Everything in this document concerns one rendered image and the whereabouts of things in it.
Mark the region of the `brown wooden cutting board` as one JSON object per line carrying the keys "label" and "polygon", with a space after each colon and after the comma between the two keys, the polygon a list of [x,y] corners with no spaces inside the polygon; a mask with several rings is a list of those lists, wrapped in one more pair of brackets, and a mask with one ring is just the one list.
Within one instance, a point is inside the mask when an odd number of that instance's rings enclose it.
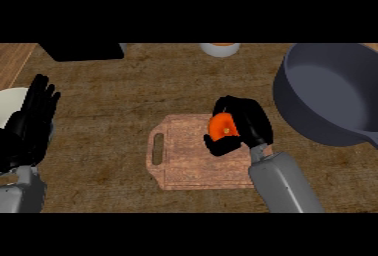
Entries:
{"label": "brown wooden cutting board", "polygon": [[[147,138],[146,169],[162,190],[252,188],[249,148],[215,157],[203,143],[209,114],[171,114]],[[162,161],[151,163],[153,138],[163,135]]]}

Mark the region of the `orange squash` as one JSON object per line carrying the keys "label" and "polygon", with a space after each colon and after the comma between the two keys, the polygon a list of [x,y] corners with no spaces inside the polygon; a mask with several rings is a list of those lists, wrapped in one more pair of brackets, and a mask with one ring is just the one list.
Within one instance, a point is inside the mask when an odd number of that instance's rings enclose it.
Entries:
{"label": "orange squash", "polygon": [[218,141],[225,136],[239,135],[230,113],[221,112],[209,118],[208,135],[212,141]]}

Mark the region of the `white cup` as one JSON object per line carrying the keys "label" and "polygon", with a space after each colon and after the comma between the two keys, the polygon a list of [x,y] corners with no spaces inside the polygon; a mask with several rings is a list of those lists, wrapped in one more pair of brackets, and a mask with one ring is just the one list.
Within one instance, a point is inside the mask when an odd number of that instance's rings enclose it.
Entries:
{"label": "white cup", "polygon": [[231,44],[212,44],[212,43],[200,43],[199,44],[202,51],[212,57],[228,57],[231,56],[239,50],[239,43]]}

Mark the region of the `black appliance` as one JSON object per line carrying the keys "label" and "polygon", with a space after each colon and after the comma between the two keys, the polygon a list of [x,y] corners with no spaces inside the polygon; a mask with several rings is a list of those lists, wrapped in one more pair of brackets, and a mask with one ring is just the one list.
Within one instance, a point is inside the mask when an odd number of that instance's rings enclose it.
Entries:
{"label": "black appliance", "polygon": [[122,59],[125,45],[119,43],[41,43],[57,62]]}

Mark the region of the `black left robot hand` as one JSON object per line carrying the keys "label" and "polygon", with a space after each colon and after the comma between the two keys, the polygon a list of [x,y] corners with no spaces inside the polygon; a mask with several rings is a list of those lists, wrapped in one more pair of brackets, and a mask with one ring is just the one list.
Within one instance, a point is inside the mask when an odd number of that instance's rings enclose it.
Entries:
{"label": "black left robot hand", "polygon": [[48,77],[36,74],[20,109],[0,128],[0,173],[19,166],[35,166],[45,155],[51,121],[60,93]]}

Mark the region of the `white plate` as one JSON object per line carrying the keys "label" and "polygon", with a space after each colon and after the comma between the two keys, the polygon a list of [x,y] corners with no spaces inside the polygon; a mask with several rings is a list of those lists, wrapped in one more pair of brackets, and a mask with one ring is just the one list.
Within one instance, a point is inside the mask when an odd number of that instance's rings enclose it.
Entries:
{"label": "white plate", "polygon": [[20,110],[26,92],[23,87],[0,91],[0,128],[4,127],[11,114]]}

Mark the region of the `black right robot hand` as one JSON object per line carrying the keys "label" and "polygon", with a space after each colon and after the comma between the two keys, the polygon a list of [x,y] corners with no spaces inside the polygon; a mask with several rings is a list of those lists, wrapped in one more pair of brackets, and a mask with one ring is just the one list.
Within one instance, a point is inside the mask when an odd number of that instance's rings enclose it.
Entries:
{"label": "black right robot hand", "polygon": [[221,112],[231,114],[239,135],[225,136],[218,141],[212,141],[206,126],[203,143],[209,153],[213,156],[222,156],[244,144],[249,149],[258,148],[262,156],[271,155],[273,129],[258,102],[253,99],[222,96],[215,101],[212,116]]}

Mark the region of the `dark grey pot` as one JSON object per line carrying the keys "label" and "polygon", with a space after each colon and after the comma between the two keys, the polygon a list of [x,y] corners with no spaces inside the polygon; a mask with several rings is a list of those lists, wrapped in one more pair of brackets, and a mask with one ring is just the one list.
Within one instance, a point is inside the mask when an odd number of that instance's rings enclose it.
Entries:
{"label": "dark grey pot", "polygon": [[327,146],[378,148],[378,51],[360,43],[295,43],[273,81],[292,129]]}

